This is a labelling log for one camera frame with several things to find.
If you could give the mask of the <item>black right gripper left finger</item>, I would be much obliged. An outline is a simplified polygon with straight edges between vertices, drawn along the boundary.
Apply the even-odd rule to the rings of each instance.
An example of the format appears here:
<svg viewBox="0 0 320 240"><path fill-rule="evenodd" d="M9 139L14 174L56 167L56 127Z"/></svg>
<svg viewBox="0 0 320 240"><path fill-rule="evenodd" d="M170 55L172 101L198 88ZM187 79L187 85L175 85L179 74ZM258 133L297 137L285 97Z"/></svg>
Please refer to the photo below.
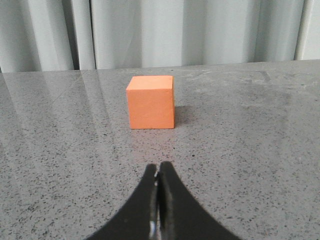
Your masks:
<svg viewBox="0 0 320 240"><path fill-rule="evenodd" d="M142 179L121 209L89 240L156 240L158 223L157 167L148 164Z"/></svg>

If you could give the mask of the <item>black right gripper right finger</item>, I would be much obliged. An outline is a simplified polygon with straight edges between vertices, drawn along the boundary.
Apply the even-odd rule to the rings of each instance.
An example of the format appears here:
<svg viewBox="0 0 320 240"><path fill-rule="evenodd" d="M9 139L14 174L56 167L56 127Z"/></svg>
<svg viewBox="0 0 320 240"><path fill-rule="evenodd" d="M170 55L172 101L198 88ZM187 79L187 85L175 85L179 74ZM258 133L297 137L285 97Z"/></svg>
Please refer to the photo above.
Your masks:
<svg viewBox="0 0 320 240"><path fill-rule="evenodd" d="M163 240L238 240L188 191L171 162L160 164L158 199Z"/></svg>

